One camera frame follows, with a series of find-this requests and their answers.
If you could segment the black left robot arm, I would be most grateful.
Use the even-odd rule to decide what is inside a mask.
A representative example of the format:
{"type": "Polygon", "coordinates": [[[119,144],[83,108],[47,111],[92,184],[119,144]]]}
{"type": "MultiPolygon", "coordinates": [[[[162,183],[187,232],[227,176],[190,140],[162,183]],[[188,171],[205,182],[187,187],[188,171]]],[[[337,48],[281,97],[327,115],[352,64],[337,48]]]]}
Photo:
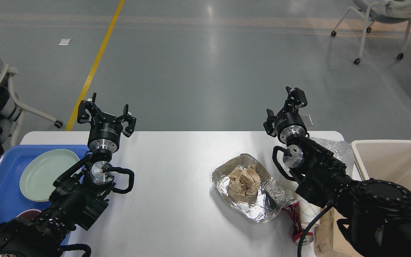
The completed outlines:
{"type": "Polygon", "coordinates": [[[89,245],[62,245],[62,241],[77,226],[90,229],[108,207],[108,194],[126,194],[133,189],[134,172],[114,167],[110,161],[119,149],[121,135],[130,137],[134,132],[136,118],[128,105],[118,117],[102,112],[96,106],[96,95],[78,107],[77,122],[90,124],[88,151],[52,183],[51,204],[46,209],[30,220],[17,217],[0,223],[0,255],[60,257],[81,250],[89,257],[89,245]]]}

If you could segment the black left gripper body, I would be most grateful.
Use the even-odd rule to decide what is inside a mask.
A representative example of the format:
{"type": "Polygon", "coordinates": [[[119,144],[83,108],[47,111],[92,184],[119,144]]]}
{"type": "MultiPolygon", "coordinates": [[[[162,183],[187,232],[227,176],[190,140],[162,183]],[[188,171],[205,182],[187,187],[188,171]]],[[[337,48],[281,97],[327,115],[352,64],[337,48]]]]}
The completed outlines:
{"type": "Polygon", "coordinates": [[[117,117],[109,114],[104,116],[94,115],[90,120],[90,134],[88,148],[96,150],[104,148],[115,153],[120,146],[120,138],[123,126],[117,117]]]}

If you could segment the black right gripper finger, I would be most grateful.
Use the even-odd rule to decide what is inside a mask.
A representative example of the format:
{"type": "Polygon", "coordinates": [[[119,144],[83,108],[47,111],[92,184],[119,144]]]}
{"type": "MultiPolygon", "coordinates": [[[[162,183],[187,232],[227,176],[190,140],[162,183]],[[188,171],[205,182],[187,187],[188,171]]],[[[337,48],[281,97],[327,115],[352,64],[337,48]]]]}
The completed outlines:
{"type": "Polygon", "coordinates": [[[271,137],[276,137],[277,133],[274,128],[274,122],[277,120],[277,116],[274,115],[274,112],[271,109],[267,109],[267,120],[264,122],[264,129],[266,133],[271,137]]]}
{"type": "Polygon", "coordinates": [[[295,87],[294,89],[285,87],[288,97],[284,103],[285,111],[298,111],[300,108],[307,106],[307,98],[303,90],[295,87]]]}

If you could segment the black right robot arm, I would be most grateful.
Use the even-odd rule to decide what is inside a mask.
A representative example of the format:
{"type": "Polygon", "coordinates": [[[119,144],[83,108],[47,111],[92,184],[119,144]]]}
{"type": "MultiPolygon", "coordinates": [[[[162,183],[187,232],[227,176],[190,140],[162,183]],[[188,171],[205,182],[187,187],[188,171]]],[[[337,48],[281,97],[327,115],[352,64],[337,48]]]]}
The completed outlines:
{"type": "Polygon", "coordinates": [[[323,208],[307,226],[335,208],[336,223],[347,242],[365,257],[411,257],[411,191],[394,182],[371,178],[357,181],[333,152],[313,141],[298,113],[307,105],[305,93],[286,87],[287,100],[277,113],[267,109],[264,128],[285,145],[273,148],[278,171],[296,182],[296,193],[323,208]]]}

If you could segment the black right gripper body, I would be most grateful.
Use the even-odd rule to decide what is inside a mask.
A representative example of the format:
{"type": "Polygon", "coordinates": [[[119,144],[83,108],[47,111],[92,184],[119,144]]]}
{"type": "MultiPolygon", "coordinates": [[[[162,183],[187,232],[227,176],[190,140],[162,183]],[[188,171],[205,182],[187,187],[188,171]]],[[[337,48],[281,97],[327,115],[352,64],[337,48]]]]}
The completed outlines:
{"type": "Polygon", "coordinates": [[[305,124],[298,113],[298,109],[295,107],[280,110],[277,115],[274,116],[273,128],[273,137],[277,138],[283,144],[287,143],[290,136],[307,136],[305,124]]]}

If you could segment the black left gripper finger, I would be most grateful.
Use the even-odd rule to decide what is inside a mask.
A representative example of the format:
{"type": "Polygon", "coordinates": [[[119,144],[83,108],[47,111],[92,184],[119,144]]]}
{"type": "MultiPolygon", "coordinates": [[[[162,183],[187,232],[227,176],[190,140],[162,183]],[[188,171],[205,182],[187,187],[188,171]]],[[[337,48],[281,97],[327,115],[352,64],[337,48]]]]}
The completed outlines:
{"type": "Polygon", "coordinates": [[[96,106],[96,96],[97,93],[93,93],[92,98],[80,102],[77,115],[78,124],[98,124],[105,121],[103,112],[96,106]]]}
{"type": "Polygon", "coordinates": [[[129,138],[134,133],[136,118],[129,112],[129,105],[126,104],[123,108],[123,114],[116,118],[117,131],[129,138]]]}

